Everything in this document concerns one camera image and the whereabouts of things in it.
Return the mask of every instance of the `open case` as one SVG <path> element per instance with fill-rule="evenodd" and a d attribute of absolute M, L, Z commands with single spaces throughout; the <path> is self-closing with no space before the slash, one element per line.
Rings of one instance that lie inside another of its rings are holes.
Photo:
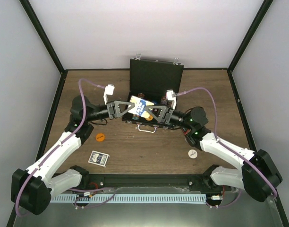
<path fill-rule="evenodd" d="M 143 94 L 143 99 L 153 102 L 155 105 L 161 103 L 161 99 L 166 96 L 166 91 L 172 89 L 175 93 L 179 92 L 183 64 L 174 62 L 156 61 L 140 59 L 140 57 L 130 59 L 130 92 L 131 96 Z M 149 125 L 158 128 L 168 128 L 168 126 L 158 123 L 154 118 L 146 119 L 139 117 L 133 119 L 132 113 L 123 115 L 122 120 L 137 125 Z"/>

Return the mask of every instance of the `black frame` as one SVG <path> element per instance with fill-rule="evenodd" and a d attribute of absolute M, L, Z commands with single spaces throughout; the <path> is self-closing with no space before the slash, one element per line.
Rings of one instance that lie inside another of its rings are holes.
<path fill-rule="evenodd" d="M 60 101 L 60 96 L 65 84 L 65 79 L 67 77 L 68 71 L 69 70 L 65 70 L 57 56 L 57 54 L 54 51 L 54 48 L 52 46 L 52 44 L 50 43 L 39 19 L 37 18 L 34 10 L 32 9 L 32 6 L 29 2 L 29 0 L 20 0 L 24 10 L 26 11 L 27 15 L 29 16 L 33 26 L 35 27 L 38 35 L 40 36 L 42 42 L 44 43 L 45 47 L 47 48 L 48 53 L 50 54 L 52 60 L 54 61 L 56 67 L 58 68 L 61 77 L 59 80 L 59 84 L 58 84 L 58 88 L 51 106 L 51 110 L 49 113 L 49 117 L 48 117 L 48 121 L 44 130 L 44 134 L 42 137 L 42 141 L 36 156 L 36 160 L 38 160 L 45 151 L 46 145 L 47 145 L 47 141 L 48 141 L 48 137 L 51 131 L 51 126 L 54 120 L 54 116 Z M 228 77 L 229 77 L 229 81 L 234 93 L 234 97 L 236 100 L 236 104 L 239 110 L 239 114 L 241 116 L 241 120 L 243 123 L 243 127 L 246 133 L 246 138 L 249 144 L 249 147 L 251 150 L 256 151 L 256 147 L 255 147 L 255 143 L 253 140 L 253 136 L 251 134 L 244 110 L 243 110 L 243 106 L 242 103 L 239 99 L 239 95 L 238 95 L 238 91 L 232 76 L 232 72 L 234 70 L 234 68 L 236 67 L 237 63 L 239 62 L 242 54 L 244 53 L 245 49 L 247 48 L 250 40 L 252 39 L 252 37 L 254 36 L 257 28 L 259 27 L 263 17 L 265 16 L 265 14 L 267 13 L 267 10 L 269 9 L 269 7 L 271 6 L 273 0 L 264 0 L 256 17 L 254 18 L 248 32 L 246 33 L 240 47 L 238 48 L 229 68 L 186 68 L 185 70 L 227 70 L 228 73 Z M 87 70 L 129 70 L 129 69 L 87 69 Z M 182 187 L 186 187 L 189 186 L 188 182 L 190 181 L 196 181 L 198 178 L 204 177 L 204 174 L 202 175 L 110 175 L 110 174 L 106 174 L 106 175 L 91 175 L 91 178 L 95 178 L 97 179 L 97 181 L 103 181 L 105 186 L 165 186 L 165 185 L 170 185 L 171 186 L 182 186 Z M 204 193 L 213 193 L 213 192 L 219 192 L 221 191 L 221 188 L 217 188 L 215 190 L 210 190 L 210 189 L 206 189 L 206 188 L 200 188 L 200 186 L 192 186 L 190 187 L 190 189 L 193 188 L 193 191 L 202 191 Z M 279 211 L 282 223 L 285 227 L 289 227 L 289 223 L 286 217 L 286 214 L 284 212 L 281 200 L 279 198 L 279 196 L 277 197 L 277 201 L 276 201 L 276 206 L 277 209 Z M 12 227 L 14 225 L 15 222 L 15 218 L 16 218 L 16 214 L 15 214 L 15 209 L 13 208 L 11 215 L 9 217 L 8 220 L 8 224 L 7 227 Z"/>

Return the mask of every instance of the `gray floor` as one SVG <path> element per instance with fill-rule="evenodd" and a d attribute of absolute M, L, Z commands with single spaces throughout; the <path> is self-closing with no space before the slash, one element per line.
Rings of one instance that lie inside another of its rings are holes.
<path fill-rule="evenodd" d="M 226 194 L 224 203 L 235 194 Z M 272 199 L 256 202 L 245 192 L 226 209 L 188 204 L 106 204 L 75 210 L 72 204 L 50 204 L 39 216 L 17 218 L 15 227 L 281 227 Z"/>

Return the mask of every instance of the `perforated metal strip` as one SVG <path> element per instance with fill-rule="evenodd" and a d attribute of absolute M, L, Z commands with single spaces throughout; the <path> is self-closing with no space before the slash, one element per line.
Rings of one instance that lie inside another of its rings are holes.
<path fill-rule="evenodd" d="M 96 194 L 91 198 L 82 198 L 79 202 L 101 203 L 111 194 Z M 77 194 L 61 194 L 54 197 L 52 203 L 73 203 Z M 109 203 L 187 203 L 205 204 L 205 194 L 116 194 Z"/>

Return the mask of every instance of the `silver latch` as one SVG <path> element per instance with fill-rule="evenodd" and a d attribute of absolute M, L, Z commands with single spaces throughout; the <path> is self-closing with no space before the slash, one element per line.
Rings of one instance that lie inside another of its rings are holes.
<path fill-rule="evenodd" d="M 173 65 L 178 65 L 179 64 L 179 58 L 174 58 Z"/>
<path fill-rule="evenodd" d="M 137 53 L 135 59 L 140 60 L 140 58 L 141 58 L 141 53 Z"/>

